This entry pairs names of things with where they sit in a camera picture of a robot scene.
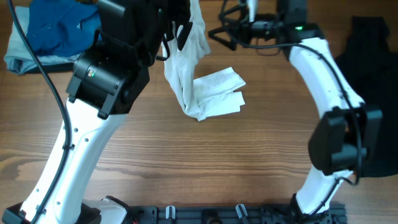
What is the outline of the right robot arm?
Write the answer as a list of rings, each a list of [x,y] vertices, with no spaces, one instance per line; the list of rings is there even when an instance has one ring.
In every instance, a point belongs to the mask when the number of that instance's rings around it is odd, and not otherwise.
[[[209,31],[231,50],[252,47],[252,39],[263,39],[264,48],[275,48],[299,72],[317,106],[319,122],[308,142],[312,168],[303,187],[292,196],[291,223],[331,220],[330,201],[346,182],[358,185],[364,166],[373,156],[382,120],[378,108],[367,106],[350,87],[335,63],[328,41],[316,23],[307,20],[305,1],[278,1],[275,14],[260,14],[257,1],[222,5],[221,27]]]

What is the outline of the black folded garment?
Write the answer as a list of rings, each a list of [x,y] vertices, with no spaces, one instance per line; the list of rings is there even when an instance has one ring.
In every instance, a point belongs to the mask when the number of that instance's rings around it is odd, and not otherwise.
[[[44,65],[43,68],[47,73],[69,72],[73,70],[73,63]],[[25,72],[25,74],[35,74],[35,73],[41,73],[38,67],[32,68]]]

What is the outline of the black t-shirt with logo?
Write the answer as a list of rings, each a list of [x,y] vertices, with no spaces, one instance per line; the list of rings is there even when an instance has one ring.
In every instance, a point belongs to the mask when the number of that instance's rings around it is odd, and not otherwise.
[[[368,105],[377,105],[382,121],[372,160],[363,177],[397,174],[397,52],[387,43],[390,30],[383,17],[351,19],[351,35],[336,64]]]

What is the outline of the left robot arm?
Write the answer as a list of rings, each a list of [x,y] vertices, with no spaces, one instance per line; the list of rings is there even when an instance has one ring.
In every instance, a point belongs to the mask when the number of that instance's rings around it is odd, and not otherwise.
[[[101,25],[93,45],[75,61],[68,99],[58,105],[63,124],[29,197],[4,211],[4,223],[132,223],[130,208],[107,196],[84,194],[107,142],[149,82],[159,48],[191,31],[190,1],[97,3]]]

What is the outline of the white t-shirt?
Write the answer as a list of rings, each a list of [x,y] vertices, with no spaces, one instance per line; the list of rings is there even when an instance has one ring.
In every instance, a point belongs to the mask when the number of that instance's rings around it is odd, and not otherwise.
[[[203,20],[198,0],[190,1],[192,30],[182,50],[177,39],[162,44],[162,53],[170,57],[164,62],[164,74],[183,112],[202,121],[211,116],[238,113],[245,104],[243,94],[238,91],[246,82],[231,68],[195,78],[195,67],[199,59],[210,53],[205,37]]]

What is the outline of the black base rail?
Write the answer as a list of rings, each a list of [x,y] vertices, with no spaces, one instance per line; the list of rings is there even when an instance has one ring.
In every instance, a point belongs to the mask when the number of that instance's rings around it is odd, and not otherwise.
[[[230,207],[167,207],[129,206],[107,196],[93,201],[85,200],[81,206],[78,223],[139,223],[139,224],[283,224],[283,223],[327,223],[347,224],[346,209],[335,203],[327,211],[311,217],[302,215],[287,204]]]

